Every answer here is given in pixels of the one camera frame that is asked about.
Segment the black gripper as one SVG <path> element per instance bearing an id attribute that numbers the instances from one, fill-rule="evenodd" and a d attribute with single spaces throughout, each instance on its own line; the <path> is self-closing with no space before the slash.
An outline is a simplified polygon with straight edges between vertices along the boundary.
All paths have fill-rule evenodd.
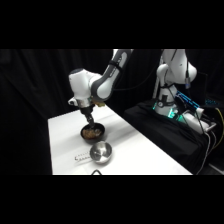
<path id="1" fill-rule="evenodd" d="M 85 115 L 85 118 L 88 122 L 88 124 L 90 125 L 91 129 L 94 129 L 95 127 L 95 123 L 94 123 L 94 119 L 91 115 L 91 113 L 93 112 L 93 108 L 95 107 L 95 105 L 90 105 L 88 107 L 84 107 L 80 109 L 80 112 Z"/>

